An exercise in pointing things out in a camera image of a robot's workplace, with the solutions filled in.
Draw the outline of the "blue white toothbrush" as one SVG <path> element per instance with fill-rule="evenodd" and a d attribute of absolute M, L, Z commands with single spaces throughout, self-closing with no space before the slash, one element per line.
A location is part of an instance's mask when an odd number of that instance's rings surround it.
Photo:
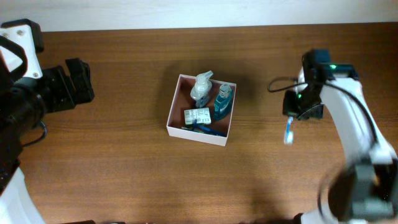
<path fill-rule="evenodd" d="M 284 132 L 284 144 L 286 145 L 292 144 L 294 141 L 294 133 L 290 130 L 293 120 L 293 117 L 288 117 L 286 129 Z"/>

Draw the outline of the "teal mouthwash bottle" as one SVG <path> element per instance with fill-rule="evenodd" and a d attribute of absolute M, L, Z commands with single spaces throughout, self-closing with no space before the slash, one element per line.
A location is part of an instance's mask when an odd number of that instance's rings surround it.
<path fill-rule="evenodd" d="M 219 93 L 214 102 L 214 120 L 223 119 L 231 111 L 231 101 L 233 97 L 233 89 L 230 85 L 223 84 L 220 86 Z"/>

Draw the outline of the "green white soap box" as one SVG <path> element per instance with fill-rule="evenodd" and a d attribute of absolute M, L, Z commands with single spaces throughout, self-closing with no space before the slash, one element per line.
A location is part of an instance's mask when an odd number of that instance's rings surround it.
<path fill-rule="evenodd" d="M 185 124 L 191 125 L 195 121 L 198 124 L 211 124 L 209 108 L 199 108 L 184 111 Z"/>

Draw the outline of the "clear pump soap bottle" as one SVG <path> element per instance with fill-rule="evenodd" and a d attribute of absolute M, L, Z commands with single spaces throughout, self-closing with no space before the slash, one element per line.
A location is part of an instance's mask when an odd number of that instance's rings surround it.
<path fill-rule="evenodd" d="M 210 100 L 209 92 L 212 88 L 210 77 L 212 75 L 213 72 L 208 71 L 197 75 L 195 78 L 195 84 L 190 92 L 190 96 L 195 101 L 196 108 L 204 107 Z"/>

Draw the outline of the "blue disposable razor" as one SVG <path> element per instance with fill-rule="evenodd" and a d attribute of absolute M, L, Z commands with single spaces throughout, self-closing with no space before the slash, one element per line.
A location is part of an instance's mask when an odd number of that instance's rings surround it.
<path fill-rule="evenodd" d="M 211 129 L 209 127 L 206 127 L 204 125 L 198 124 L 197 120 L 194 120 L 193 125 L 192 125 L 192 130 L 200 130 L 203 131 L 205 134 L 211 134 L 214 136 L 221 136 L 221 137 L 226 137 L 226 134 L 221 132 L 221 131 L 217 131 L 215 129 Z"/>

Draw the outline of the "Colgate toothpaste tube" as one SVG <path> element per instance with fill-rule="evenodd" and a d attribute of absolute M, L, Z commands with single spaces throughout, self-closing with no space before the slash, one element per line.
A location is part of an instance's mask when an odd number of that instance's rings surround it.
<path fill-rule="evenodd" d="M 199 127 L 193 127 L 193 126 L 182 126 L 181 127 L 182 130 L 186 130 L 186 131 L 193 131 L 196 133 L 202 133 L 205 134 L 205 131 L 200 129 Z"/>

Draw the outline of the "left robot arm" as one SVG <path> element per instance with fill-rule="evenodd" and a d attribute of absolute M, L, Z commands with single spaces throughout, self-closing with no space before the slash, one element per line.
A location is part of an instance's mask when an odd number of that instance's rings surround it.
<path fill-rule="evenodd" d="M 43 223 L 20 168 L 24 148 L 47 137 L 46 114 L 93 101 L 90 67 L 80 58 L 43 69 L 40 25 L 29 19 L 1 24 L 1 223 Z"/>

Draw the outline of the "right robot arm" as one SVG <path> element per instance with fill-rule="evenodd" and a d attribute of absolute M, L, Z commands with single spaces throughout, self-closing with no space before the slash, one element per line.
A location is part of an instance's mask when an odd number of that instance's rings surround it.
<path fill-rule="evenodd" d="M 370 223 L 397 218 L 397 154 L 378 129 L 350 64 L 333 63 L 325 49 L 302 57 L 294 85 L 284 95 L 288 122 L 321 119 L 327 108 L 343 145 L 345 165 L 320 185 L 318 208 L 294 223 Z"/>

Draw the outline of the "white cardboard box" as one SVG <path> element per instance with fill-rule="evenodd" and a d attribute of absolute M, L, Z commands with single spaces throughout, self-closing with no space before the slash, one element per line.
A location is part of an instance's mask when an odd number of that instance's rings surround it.
<path fill-rule="evenodd" d="M 205 133 L 198 133 L 198 132 L 182 129 L 182 126 L 185 126 L 184 111 L 193 109 L 193 107 L 195 106 L 194 100 L 190 97 L 191 89 L 193 88 L 193 86 L 195 84 L 195 77 L 190 76 L 190 75 L 182 75 L 182 74 L 180 74 L 178 77 L 177 86 L 175 88 L 174 97 L 172 100 L 169 117 L 167 120 L 166 128 L 167 128 L 169 136 L 176 137 L 176 138 L 182 138 L 182 139 L 188 139 L 191 141 L 205 142 L 208 144 L 214 144 L 214 145 L 218 145 L 218 146 L 226 145 L 228 137 L 229 137 L 229 133 L 230 133 L 229 130 L 231 127 L 231 121 L 232 121 L 233 111 L 234 111 L 234 101 L 235 101 L 235 96 L 236 96 L 236 84 L 229 83 L 229 82 L 222 82 L 222 81 L 218 81 L 218 80 L 212 80 L 212 79 L 210 79 L 210 82 L 212 82 L 212 84 L 213 84 L 212 89 L 210 91 L 211 100 L 206 105 L 206 107 L 209 107 L 211 114 L 213 114 L 213 111 L 214 111 L 213 104 L 214 104 L 216 96 L 218 95 L 218 89 L 219 89 L 220 85 L 223 85 L 223 84 L 229 85 L 233 90 L 233 97 L 231 100 L 231 102 L 232 102 L 231 112 L 219 121 L 213 121 L 213 119 L 212 119 L 211 124 L 208 125 L 209 128 L 224 133 L 225 137 L 215 136 L 215 135 L 205 134 Z"/>

